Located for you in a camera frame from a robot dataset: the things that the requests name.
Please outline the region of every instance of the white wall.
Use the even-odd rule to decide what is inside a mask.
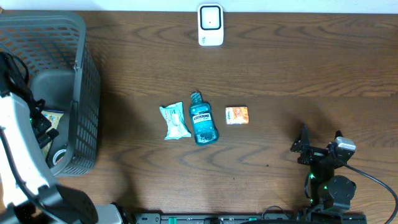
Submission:
[[[398,0],[0,0],[3,9],[196,11],[220,3],[226,12],[398,13]]]

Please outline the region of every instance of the cable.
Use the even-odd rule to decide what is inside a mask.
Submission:
[[[305,183],[304,183],[304,193],[306,198],[310,198],[310,196],[308,195],[308,180],[310,179],[311,176],[311,171],[308,172],[307,177],[305,178]]]
[[[16,184],[19,186],[20,190],[24,193],[24,195],[27,197],[27,199],[33,203],[33,205],[37,208],[39,208],[43,213],[45,213],[47,216],[53,218],[54,220],[60,222],[60,223],[65,223],[58,217],[56,217],[54,214],[52,214],[50,211],[48,211],[44,205],[40,204],[39,201],[34,198],[32,195],[32,192],[26,187],[26,183],[21,179],[21,176],[19,175],[17,171],[17,167],[15,165],[14,159],[12,158],[12,152],[8,146],[8,142],[6,139],[6,136],[4,134],[3,128],[0,126],[0,139],[2,142],[2,145],[4,147],[4,150],[6,152],[7,160],[10,165],[10,170],[12,172],[12,175],[15,178]]]
[[[381,186],[385,187],[392,194],[392,196],[394,196],[394,199],[396,201],[396,206],[395,206],[395,209],[394,209],[393,213],[391,214],[390,218],[386,221],[386,224],[390,223],[395,218],[395,216],[397,215],[397,212],[398,212],[398,207],[397,207],[398,206],[398,197],[397,197],[397,194],[387,184],[383,183],[381,180],[379,180],[379,179],[377,179],[377,178],[375,178],[375,177],[373,177],[373,176],[371,176],[371,175],[369,175],[369,174],[367,174],[367,173],[365,173],[365,172],[363,172],[363,171],[361,171],[359,169],[356,169],[356,168],[348,165],[347,163],[343,162],[341,159],[338,158],[336,153],[332,153],[332,156],[339,163],[341,163],[341,165],[343,165],[343,166],[349,168],[350,170],[355,171],[355,172],[357,172],[357,173],[359,173],[361,175],[364,175],[365,177],[375,181],[376,183],[378,183]]]
[[[11,55],[12,59],[17,59],[19,63],[24,67],[25,69],[25,84],[27,85],[29,83],[29,69],[27,68],[26,64],[16,55]]]
[[[268,209],[270,209],[270,208],[279,208],[279,209],[282,210],[282,212],[286,215],[287,218],[289,217],[289,216],[286,214],[286,212],[285,212],[285,210],[284,210],[283,208],[281,208],[281,207],[279,207],[279,206],[277,206],[277,205],[273,205],[273,206],[270,206],[270,207],[268,207],[268,208],[266,208],[266,209],[264,210],[264,212],[263,212],[262,215],[261,215],[261,219],[262,219],[262,220],[264,219],[264,215],[266,215]]]

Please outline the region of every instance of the snack packet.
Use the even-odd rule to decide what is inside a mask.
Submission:
[[[248,124],[249,114],[246,106],[232,106],[225,108],[226,124]]]
[[[160,107],[159,109],[163,118],[166,120],[168,128],[166,138],[164,139],[191,137],[191,133],[185,125],[182,102],[169,105],[165,108]]]
[[[63,116],[63,112],[55,112],[55,111],[42,111],[42,114],[49,120],[51,121],[51,128],[49,128],[47,131],[50,131],[51,129],[56,129],[58,127],[58,124],[60,122],[61,117]],[[52,141],[48,143],[44,148],[42,148],[42,153],[44,158],[47,158],[47,154],[49,153],[49,150],[51,148]]]

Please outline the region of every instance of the green connector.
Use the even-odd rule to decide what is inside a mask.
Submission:
[[[177,218],[169,218],[169,224],[177,224]]]

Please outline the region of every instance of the mouthwash bottle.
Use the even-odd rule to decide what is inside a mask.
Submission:
[[[201,99],[199,91],[191,94],[192,105],[189,107],[189,117],[193,126],[193,135],[198,146],[204,146],[217,142],[218,131],[216,130],[208,103]]]

